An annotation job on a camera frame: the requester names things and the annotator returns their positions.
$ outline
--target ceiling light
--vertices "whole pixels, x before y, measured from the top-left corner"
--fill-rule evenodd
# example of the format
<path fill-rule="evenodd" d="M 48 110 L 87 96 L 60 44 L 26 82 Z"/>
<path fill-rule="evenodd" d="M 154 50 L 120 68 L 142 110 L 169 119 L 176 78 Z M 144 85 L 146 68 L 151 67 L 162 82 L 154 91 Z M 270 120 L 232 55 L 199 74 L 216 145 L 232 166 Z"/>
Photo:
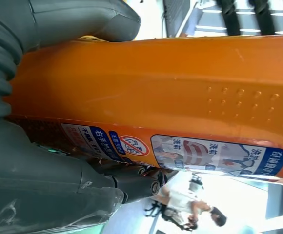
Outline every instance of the ceiling light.
<path fill-rule="evenodd" d="M 272 16 L 283 16 L 283 13 L 272 13 Z"/>
<path fill-rule="evenodd" d="M 239 15 L 253 15 L 253 14 L 255 14 L 254 12 L 252 12 L 252 11 L 238 11 L 236 13 L 239 14 Z"/>
<path fill-rule="evenodd" d="M 227 29 L 227 28 L 224 28 L 224 27 L 201 26 L 201 25 L 197 25 L 196 28 L 198 28 L 198 29 L 210 29 L 210 30 L 226 30 Z"/>

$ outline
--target person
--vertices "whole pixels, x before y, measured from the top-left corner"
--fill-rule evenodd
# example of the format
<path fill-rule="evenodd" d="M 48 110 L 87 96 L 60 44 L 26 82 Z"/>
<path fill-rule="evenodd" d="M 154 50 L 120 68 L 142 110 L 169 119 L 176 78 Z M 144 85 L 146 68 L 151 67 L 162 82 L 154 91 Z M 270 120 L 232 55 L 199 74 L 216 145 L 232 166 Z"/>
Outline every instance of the person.
<path fill-rule="evenodd" d="M 224 226 L 227 217 L 222 214 L 216 207 L 208 205 L 207 202 L 202 200 L 197 200 L 191 197 L 186 193 L 181 193 L 179 191 L 169 191 L 166 186 L 161 189 L 161 194 L 157 194 L 153 197 L 154 200 L 160 202 L 166 207 L 173 207 L 174 210 L 179 212 L 191 213 L 188 217 L 188 226 L 195 228 L 197 227 L 198 216 L 202 212 L 208 212 L 211 219 L 217 226 Z"/>
<path fill-rule="evenodd" d="M 184 156 L 178 153 L 174 152 L 166 152 L 163 149 L 163 144 L 166 142 L 169 142 L 172 140 L 172 137 L 170 136 L 154 136 L 152 138 L 152 144 L 154 148 L 154 155 L 157 158 L 163 157 L 163 158 L 169 158 L 173 160 L 179 159 L 179 160 L 183 160 Z"/>

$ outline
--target floor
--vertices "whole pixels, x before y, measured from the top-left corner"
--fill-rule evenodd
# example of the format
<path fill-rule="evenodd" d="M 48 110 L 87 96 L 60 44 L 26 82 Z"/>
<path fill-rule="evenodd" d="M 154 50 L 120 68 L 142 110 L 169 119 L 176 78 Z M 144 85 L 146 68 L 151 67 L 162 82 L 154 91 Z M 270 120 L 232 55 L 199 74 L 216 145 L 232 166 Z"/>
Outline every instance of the floor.
<path fill-rule="evenodd" d="M 112 216 L 104 234 L 148 234 L 154 219 L 145 217 L 145 209 L 151 207 L 150 199 L 125 204 Z"/>

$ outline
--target warning label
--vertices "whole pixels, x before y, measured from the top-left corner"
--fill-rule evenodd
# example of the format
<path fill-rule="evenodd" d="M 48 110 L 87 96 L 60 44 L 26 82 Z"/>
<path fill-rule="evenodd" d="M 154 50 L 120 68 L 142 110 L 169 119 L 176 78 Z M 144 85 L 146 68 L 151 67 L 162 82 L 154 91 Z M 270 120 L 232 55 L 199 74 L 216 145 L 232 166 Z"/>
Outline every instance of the warning label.
<path fill-rule="evenodd" d="M 154 135 L 151 143 L 163 168 L 274 176 L 283 166 L 283 150 L 278 148 L 164 135 Z"/>
<path fill-rule="evenodd" d="M 142 140 L 132 136 L 120 137 L 123 149 L 131 155 L 146 156 L 149 154 L 149 148 Z"/>
<path fill-rule="evenodd" d="M 75 124 L 61 124 L 64 131 L 80 150 L 94 157 L 123 161 L 101 128 Z"/>

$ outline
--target prohibition sign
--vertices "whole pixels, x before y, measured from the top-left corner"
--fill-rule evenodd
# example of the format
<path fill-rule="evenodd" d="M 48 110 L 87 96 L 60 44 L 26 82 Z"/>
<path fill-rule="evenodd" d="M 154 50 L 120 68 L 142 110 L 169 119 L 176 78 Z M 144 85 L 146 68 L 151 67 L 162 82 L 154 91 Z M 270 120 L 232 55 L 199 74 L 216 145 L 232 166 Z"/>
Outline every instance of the prohibition sign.
<path fill-rule="evenodd" d="M 149 148 L 143 141 L 132 136 L 120 136 L 120 140 L 124 151 L 131 155 L 146 156 Z"/>

